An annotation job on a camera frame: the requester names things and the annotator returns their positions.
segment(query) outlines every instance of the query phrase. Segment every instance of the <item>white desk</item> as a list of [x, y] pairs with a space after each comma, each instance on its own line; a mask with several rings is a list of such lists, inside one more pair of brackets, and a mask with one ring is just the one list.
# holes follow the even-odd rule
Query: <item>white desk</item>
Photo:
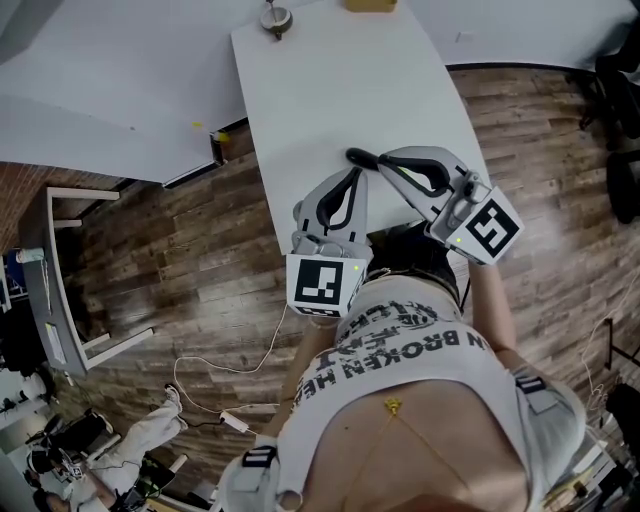
[[78, 223], [64, 219], [54, 220], [53, 199], [115, 201], [119, 197], [120, 194], [117, 192], [44, 186], [20, 219], [21, 247], [42, 248], [45, 254], [42, 262], [23, 264], [29, 303], [40, 340], [51, 367], [72, 375], [85, 376], [91, 368], [153, 336], [153, 329], [146, 329], [99, 354], [90, 356], [89, 350], [95, 349], [111, 337], [106, 333], [86, 343], [81, 341], [64, 289], [55, 230], [77, 226]]
[[[233, 32], [242, 94], [280, 249], [292, 210], [349, 167], [348, 147], [381, 154], [442, 146], [487, 177], [464, 105], [427, 34], [400, 2], [392, 14], [355, 14], [341, 0], [293, 9], [282, 41], [258, 22]], [[369, 173], [368, 230], [418, 219]]]

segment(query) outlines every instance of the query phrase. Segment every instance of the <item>power adapter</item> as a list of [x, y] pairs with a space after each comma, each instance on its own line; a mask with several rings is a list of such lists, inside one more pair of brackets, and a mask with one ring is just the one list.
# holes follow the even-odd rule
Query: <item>power adapter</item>
[[230, 427], [235, 428], [238, 432], [242, 432], [243, 434], [249, 430], [249, 425], [247, 425], [244, 421], [239, 420], [232, 414], [229, 414], [227, 411], [222, 411], [220, 413], [220, 421], [226, 423]]

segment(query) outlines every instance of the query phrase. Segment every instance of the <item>white t-shirt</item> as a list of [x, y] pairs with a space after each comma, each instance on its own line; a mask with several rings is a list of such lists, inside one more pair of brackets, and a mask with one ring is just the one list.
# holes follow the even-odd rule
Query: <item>white t-shirt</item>
[[224, 510], [273, 512], [286, 492], [303, 497], [318, 442], [343, 407], [430, 379], [460, 382], [482, 399], [523, 464], [528, 510], [538, 510], [582, 442], [582, 404], [566, 386], [545, 382], [531, 368], [504, 368], [444, 291], [404, 276], [362, 287], [335, 346], [303, 373], [278, 439], [258, 436], [253, 450], [227, 466], [220, 481]]

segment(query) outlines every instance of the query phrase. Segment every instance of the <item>black shorts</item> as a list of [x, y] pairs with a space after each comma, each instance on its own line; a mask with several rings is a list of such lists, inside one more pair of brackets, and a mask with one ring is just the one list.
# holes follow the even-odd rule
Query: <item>black shorts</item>
[[369, 264], [367, 282], [385, 275], [426, 279], [445, 288], [459, 306], [460, 293], [447, 260], [448, 250], [424, 236], [425, 225], [426, 222], [421, 222], [398, 234], [392, 231], [382, 240], [372, 237], [373, 260]]

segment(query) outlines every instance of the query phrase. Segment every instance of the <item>black chair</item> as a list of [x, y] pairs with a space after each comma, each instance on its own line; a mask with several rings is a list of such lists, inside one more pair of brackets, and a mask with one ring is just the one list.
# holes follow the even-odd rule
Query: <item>black chair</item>
[[[594, 76], [575, 78], [585, 97], [593, 103], [580, 121], [580, 128], [584, 130], [596, 119], [601, 119], [609, 151], [619, 148], [618, 126], [628, 138], [640, 138], [640, 86], [625, 75], [634, 73], [638, 66], [640, 18], [634, 22], [618, 53], [596, 59]], [[640, 162], [638, 150], [612, 153], [607, 160], [609, 199], [614, 214], [623, 224], [629, 224], [640, 215], [640, 164], [634, 165], [635, 162]]]
[[584, 95], [593, 100], [580, 121], [586, 129], [596, 119], [604, 122], [608, 132], [607, 149], [617, 149], [615, 129], [618, 122], [624, 135], [630, 139], [640, 137], [640, 86], [629, 81], [624, 73], [634, 73], [640, 66], [640, 18], [629, 32], [626, 41], [613, 55], [596, 59], [595, 76], [577, 79]]
[[607, 191], [613, 213], [623, 224], [640, 215], [640, 151], [612, 153], [607, 160]]

